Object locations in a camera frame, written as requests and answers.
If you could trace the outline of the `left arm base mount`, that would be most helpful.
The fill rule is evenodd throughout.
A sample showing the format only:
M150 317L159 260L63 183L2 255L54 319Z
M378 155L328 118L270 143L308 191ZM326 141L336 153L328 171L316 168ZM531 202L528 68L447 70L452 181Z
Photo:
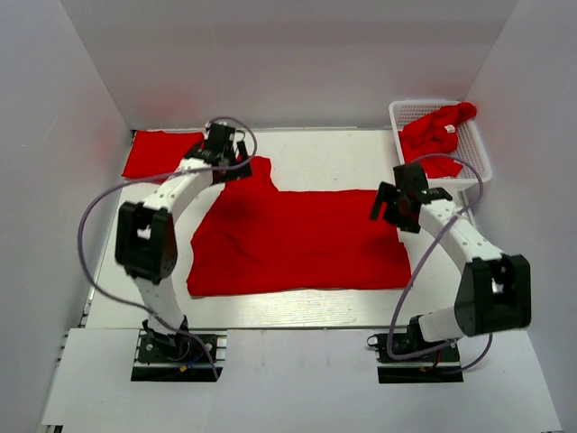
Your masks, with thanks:
M175 349L154 340L144 330L137 339L131 372L132 382L217 382L201 345L185 342Z

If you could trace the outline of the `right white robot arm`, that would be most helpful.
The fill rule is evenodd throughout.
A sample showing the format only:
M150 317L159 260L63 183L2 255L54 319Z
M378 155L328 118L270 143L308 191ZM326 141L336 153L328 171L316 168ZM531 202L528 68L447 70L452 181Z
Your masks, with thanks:
M487 240L443 188L430 187L422 165L398 165L394 183L382 182L371 209L402 232L428 232L461 274L454 304L410 319L385 349L394 361L426 360L465 336L522 329L532 320L531 268L521 254L510 255Z

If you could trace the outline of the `crumpled red t shirt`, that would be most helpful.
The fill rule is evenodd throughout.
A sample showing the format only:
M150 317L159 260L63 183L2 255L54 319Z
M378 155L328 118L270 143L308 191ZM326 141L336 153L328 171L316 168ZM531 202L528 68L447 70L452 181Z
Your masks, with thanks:
M442 106L407 124L398 134L405 163L419 157L442 153L450 154L458 148L458 127L473 119L477 108L469 102ZM455 178L463 166L445 157L425 158L420 162L429 179Z

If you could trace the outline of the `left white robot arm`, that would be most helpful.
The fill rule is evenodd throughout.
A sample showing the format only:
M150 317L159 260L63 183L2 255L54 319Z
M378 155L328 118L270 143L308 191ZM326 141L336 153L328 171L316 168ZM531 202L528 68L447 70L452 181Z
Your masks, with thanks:
M179 308L171 274L178 260L175 225L197 196L214 185L250 177L252 168L231 117L206 125L204 139L185 153L175 169L146 198L119 208L114 257L133 279L148 318L143 327L169 359L190 349L188 321Z

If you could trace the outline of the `white plastic basket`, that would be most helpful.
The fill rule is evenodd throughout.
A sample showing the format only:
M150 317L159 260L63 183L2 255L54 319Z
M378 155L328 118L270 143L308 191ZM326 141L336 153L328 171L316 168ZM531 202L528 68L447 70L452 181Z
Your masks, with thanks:
M459 103L461 103L461 101L444 99L413 99L390 103L389 117L399 162L402 164L405 163L398 137L398 134L404 126L424 115L432 113L442 106L452 106ZM484 182L491 179L492 170L481 137L474 123L474 118L458 127L457 135L459 144L455 152L450 154L433 153L424 156L425 158L445 157L459 162L463 166L463 169L455 178L429 179L427 177L429 183L433 186L446 189L466 190L477 184L477 176L480 176Z

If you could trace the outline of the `folded red t shirt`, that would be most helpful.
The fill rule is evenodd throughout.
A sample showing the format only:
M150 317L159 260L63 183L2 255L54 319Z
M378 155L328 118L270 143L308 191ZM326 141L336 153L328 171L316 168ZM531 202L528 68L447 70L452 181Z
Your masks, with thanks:
M123 177L137 180L173 172L190 148L203 139L201 132L137 131Z

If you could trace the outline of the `red t shirt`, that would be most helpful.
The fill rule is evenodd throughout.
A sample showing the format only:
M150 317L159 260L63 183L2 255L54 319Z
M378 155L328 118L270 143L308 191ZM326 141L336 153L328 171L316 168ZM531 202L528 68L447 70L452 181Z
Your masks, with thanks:
M203 139L201 132L137 131L123 177L137 180L173 172L190 148Z
M190 244L192 297L296 289L393 290L411 276L396 227L369 214L373 190L280 191L271 161L225 185Z
M458 127L473 119L477 108L469 102L442 106L407 124L398 134L405 163L419 157L442 153L450 154L458 148ZM425 158L420 162L429 179L455 178L463 166L445 157Z

